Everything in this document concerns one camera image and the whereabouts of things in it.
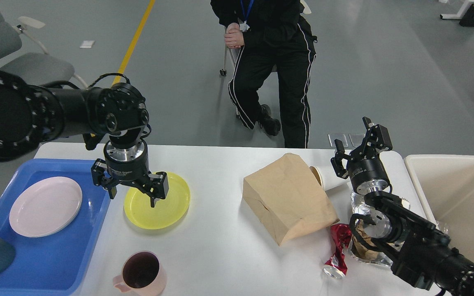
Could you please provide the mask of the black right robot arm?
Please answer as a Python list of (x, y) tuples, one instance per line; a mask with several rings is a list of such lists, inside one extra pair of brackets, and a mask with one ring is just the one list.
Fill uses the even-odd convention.
[(335, 174), (350, 179), (354, 193), (370, 209), (368, 214), (351, 215), (353, 235), (367, 249), (387, 255), (393, 274), (414, 288), (429, 290), (436, 284), (441, 296), (474, 296), (474, 262), (450, 248), (450, 237), (434, 223), (386, 191), (392, 185), (379, 155), (393, 149), (389, 132), (370, 118), (362, 120), (366, 133), (361, 144), (346, 153), (344, 143), (336, 139), (331, 159)]

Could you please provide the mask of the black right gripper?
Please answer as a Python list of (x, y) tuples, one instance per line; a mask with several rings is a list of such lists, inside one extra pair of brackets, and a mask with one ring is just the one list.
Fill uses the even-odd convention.
[(350, 180), (353, 191), (357, 194), (383, 191), (390, 187), (383, 163), (376, 157), (384, 151), (393, 150), (393, 143), (385, 126), (374, 124), (368, 117), (363, 117), (362, 121), (366, 129), (362, 143), (350, 154), (346, 154), (344, 143), (341, 140), (334, 140), (335, 155), (330, 160), (336, 176), (342, 179), (347, 179), (349, 176), (343, 160), (351, 161)]

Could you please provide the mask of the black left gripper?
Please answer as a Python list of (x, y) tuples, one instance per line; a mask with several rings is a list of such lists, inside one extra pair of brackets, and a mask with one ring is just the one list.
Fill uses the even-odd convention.
[(93, 184), (107, 190), (109, 198), (116, 197), (118, 180), (138, 189), (150, 197), (151, 208), (157, 200), (165, 200), (169, 192), (167, 173), (160, 171), (150, 173), (147, 143), (140, 140), (134, 146), (121, 149), (113, 146), (111, 141), (104, 147), (105, 161), (96, 159), (91, 167)]

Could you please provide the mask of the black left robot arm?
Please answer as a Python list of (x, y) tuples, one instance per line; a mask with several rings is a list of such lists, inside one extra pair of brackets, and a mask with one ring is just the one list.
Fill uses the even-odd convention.
[(147, 144), (151, 132), (146, 99), (126, 79), (111, 88), (80, 89), (70, 82), (42, 86), (26, 83), (0, 70), (0, 163), (17, 159), (41, 143), (82, 135), (87, 150), (103, 137), (109, 140), (103, 159), (91, 167), (94, 185), (113, 199), (119, 184), (150, 197), (150, 205), (169, 191), (167, 174), (149, 169)]

